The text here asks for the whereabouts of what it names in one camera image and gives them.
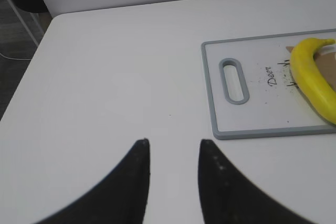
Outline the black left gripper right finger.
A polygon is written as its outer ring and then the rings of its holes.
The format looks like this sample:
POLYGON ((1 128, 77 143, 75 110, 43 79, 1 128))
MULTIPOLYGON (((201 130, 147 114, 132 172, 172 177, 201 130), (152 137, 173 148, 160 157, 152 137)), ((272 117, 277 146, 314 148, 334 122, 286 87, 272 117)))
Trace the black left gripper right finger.
POLYGON ((310 223, 245 177, 212 140, 202 140, 198 191, 205 223, 310 223))

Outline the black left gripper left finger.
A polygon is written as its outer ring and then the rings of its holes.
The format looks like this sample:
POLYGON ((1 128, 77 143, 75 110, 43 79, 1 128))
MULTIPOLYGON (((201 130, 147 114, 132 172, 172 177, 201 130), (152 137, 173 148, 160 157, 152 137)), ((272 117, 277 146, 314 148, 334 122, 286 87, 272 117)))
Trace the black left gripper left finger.
POLYGON ((137 140, 90 191, 42 223, 142 223, 150 185, 150 142, 137 140))

